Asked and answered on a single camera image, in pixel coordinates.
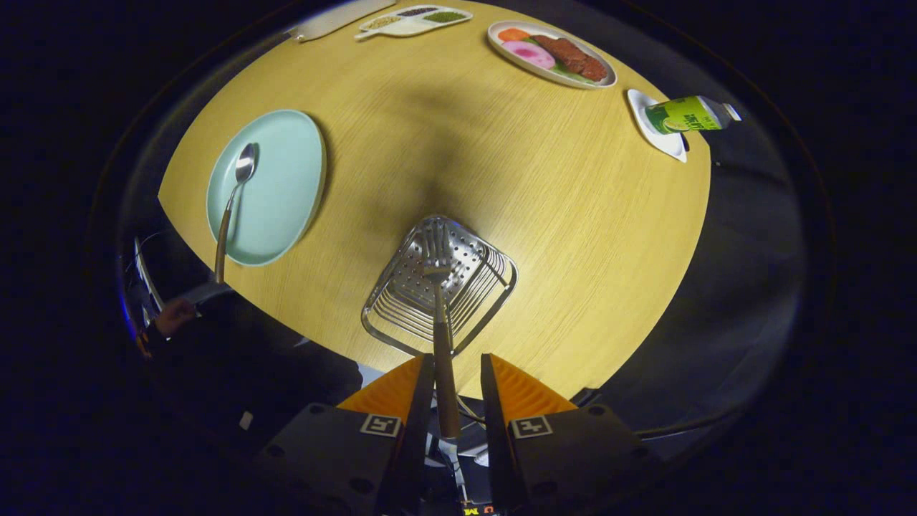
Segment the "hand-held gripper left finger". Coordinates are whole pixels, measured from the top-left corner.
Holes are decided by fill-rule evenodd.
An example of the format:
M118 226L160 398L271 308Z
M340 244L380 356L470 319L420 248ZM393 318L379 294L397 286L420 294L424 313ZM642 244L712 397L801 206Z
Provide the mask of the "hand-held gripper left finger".
M384 373L335 407L311 403L259 451L256 470L308 515L416 515L433 356Z

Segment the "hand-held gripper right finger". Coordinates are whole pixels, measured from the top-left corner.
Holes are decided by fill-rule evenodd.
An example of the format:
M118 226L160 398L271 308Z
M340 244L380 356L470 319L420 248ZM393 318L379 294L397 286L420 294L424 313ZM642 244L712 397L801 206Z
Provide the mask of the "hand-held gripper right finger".
M612 409L577 407L493 353L481 357L481 391L498 512L602 514L661 470Z

